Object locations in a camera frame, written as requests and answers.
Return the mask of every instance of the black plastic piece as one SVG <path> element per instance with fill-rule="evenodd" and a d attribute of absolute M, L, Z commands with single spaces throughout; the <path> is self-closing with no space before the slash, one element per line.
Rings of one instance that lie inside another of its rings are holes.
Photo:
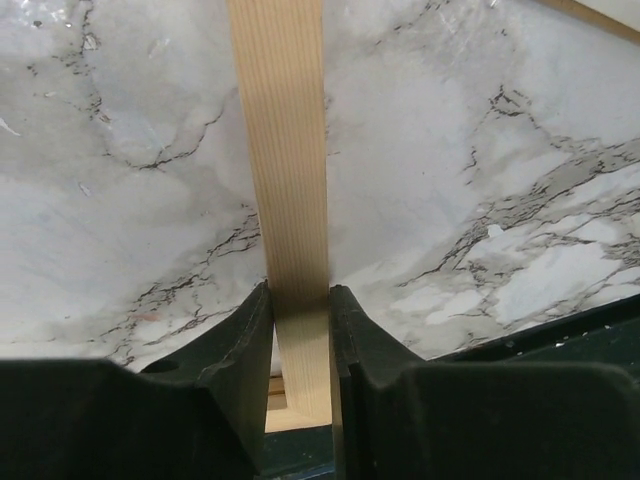
<path fill-rule="evenodd" d="M 269 433 L 260 478 L 333 478 L 331 426 Z"/>
<path fill-rule="evenodd" d="M 603 362 L 637 377 L 640 295 L 515 333 L 437 362 Z"/>
<path fill-rule="evenodd" d="M 262 284 L 138 375 L 106 360 L 0 362 L 0 478 L 252 479 L 272 335 Z"/>
<path fill-rule="evenodd" d="M 337 478 L 640 476 L 640 395 L 623 369 L 425 362 L 349 289 L 330 303 Z"/>

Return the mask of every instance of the wood grain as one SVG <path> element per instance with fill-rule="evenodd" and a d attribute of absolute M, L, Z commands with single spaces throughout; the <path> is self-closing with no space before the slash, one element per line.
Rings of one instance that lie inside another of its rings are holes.
<path fill-rule="evenodd" d="M 322 0 L 227 5 L 290 410 L 285 423 L 328 424 Z"/>
<path fill-rule="evenodd" d="M 284 395 L 284 380 L 282 377 L 269 379 L 269 395 Z"/>
<path fill-rule="evenodd" d="M 577 0 L 578 3 L 640 30 L 640 0 Z"/>
<path fill-rule="evenodd" d="M 625 40 L 640 44 L 640 32 L 603 15 L 575 0 L 536 0 L 556 10 L 565 12 L 583 22 L 590 23 Z"/>
<path fill-rule="evenodd" d="M 317 417 L 306 417 L 292 408 L 275 409 L 267 412 L 265 433 L 296 430 L 300 428 L 321 427 L 328 425 L 326 420 Z"/>

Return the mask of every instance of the white marble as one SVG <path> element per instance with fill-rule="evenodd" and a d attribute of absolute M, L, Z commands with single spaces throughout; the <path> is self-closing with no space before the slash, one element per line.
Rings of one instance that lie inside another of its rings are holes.
<path fill-rule="evenodd" d="M 0 356 L 141 368 L 264 278 L 224 1 L 0 22 Z M 640 293 L 639 46 L 532 0 L 326 0 L 325 34 L 332 282 L 396 338 Z"/>

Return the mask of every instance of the wood edge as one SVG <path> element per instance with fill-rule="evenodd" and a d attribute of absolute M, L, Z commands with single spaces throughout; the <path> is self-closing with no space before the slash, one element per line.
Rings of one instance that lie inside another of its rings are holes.
<path fill-rule="evenodd" d="M 282 376 L 269 379 L 269 396 L 284 395 L 284 379 Z"/>
<path fill-rule="evenodd" d="M 325 425 L 331 425 L 331 420 L 307 417 L 288 407 L 280 410 L 267 411 L 264 431 L 265 433 L 275 433 L 301 428 L 322 427 Z"/>
<path fill-rule="evenodd" d="M 269 395 L 267 397 L 267 411 L 282 410 L 287 408 L 287 397 L 283 394 Z"/>
<path fill-rule="evenodd" d="M 640 45 L 640 32 L 575 0 L 536 0 L 578 20 Z"/>

